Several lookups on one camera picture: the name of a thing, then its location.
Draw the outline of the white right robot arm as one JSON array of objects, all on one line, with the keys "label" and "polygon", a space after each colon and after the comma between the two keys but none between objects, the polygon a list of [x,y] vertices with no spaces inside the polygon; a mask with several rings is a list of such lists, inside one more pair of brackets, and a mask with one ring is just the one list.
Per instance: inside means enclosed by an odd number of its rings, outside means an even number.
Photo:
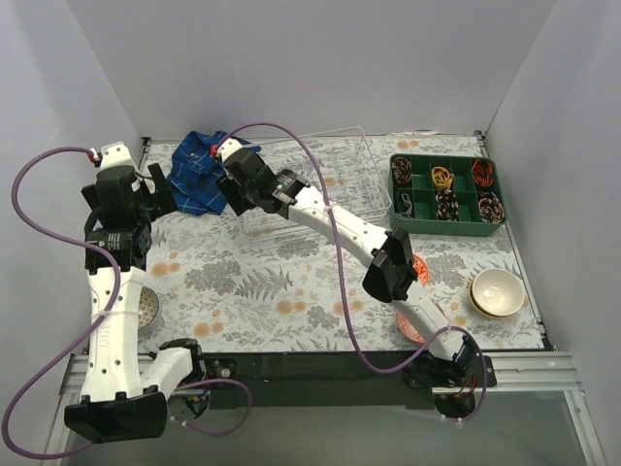
[{"label": "white right robot arm", "polygon": [[274,172],[255,151],[229,141],[212,153],[224,174],[217,185],[237,215],[260,209],[306,226],[352,254],[367,272],[365,291],[393,306],[423,338],[423,346],[399,370],[422,384],[457,386],[481,362],[474,338],[451,325],[427,294],[414,269],[409,234],[386,230],[329,201],[322,190],[295,172]]}]

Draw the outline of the red floral pattern bowl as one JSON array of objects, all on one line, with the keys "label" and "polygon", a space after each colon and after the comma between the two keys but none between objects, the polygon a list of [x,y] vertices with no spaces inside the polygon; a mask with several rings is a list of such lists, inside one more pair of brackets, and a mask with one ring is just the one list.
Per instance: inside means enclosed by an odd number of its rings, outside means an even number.
[{"label": "red floral pattern bowl", "polygon": [[413,256],[413,267],[417,274],[417,281],[426,286],[430,280],[430,271],[427,263],[418,255]]}]

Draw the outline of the orange line pattern bowl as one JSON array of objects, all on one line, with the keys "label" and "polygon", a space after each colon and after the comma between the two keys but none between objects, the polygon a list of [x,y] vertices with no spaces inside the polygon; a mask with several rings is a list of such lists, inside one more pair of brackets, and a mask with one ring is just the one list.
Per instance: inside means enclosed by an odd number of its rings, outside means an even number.
[{"label": "orange line pattern bowl", "polygon": [[[442,322],[439,328],[443,328],[447,326],[448,323],[451,323],[451,322],[450,322],[450,318],[447,316],[447,314],[442,309],[440,309],[440,314],[442,316]],[[405,317],[405,315],[401,311],[397,311],[396,321],[397,321],[400,331],[410,342],[413,342],[418,345],[423,345],[424,343],[426,343],[424,336],[420,334],[418,329],[411,324],[411,322]],[[437,330],[428,332],[429,336],[433,335],[433,333],[435,333],[436,331]]]}]

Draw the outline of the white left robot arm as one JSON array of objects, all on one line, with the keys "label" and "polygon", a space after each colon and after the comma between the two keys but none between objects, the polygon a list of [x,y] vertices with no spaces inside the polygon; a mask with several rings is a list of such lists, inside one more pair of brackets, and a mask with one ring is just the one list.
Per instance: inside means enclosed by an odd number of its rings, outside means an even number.
[{"label": "white left robot arm", "polygon": [[168,401],[182,385],[207,375],[198,342],[182,338],[159,347],[139,366],[139,307],[151,247],[151,224],[177,205],[158,164],[143,177],[131,165],[103,167],[82,189],[91,209],[84,225],[85,269],[91,291],[88,367],[78,403],[64,423],[93,444],[160,437]]}]

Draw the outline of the white wire dish rack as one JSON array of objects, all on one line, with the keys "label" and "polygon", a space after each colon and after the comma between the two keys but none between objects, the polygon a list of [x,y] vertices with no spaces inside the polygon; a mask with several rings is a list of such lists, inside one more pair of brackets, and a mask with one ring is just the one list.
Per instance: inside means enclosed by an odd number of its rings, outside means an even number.
[{"label": "white wire dish rack", "polygon": [[[371,223],[388,213],[392,201],[362,128],[353,126],[304,135],[301,140],[316,157],[332,200]],[[261,148],[262,158],[274,172],[289,169],[320,186],[311,161],[290,136],[255,138],[252,142]],[[321,235],[306,226],[260,209],[246,212],[242,220],[244,232],[257,248],[275,249],[304,240],[322,240]]]}]

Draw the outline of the brown lattice pattern bowl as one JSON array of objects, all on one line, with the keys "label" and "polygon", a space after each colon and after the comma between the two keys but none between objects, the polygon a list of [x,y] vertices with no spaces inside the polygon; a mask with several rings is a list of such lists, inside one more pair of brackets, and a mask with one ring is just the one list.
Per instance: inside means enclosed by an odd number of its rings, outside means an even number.
[{"label": "brown lattice pattern bowl", "polygon": [[157,293],[150,287],[143,286],[139,300],[138,333],[148,333],[160,319],[161,304]]}]

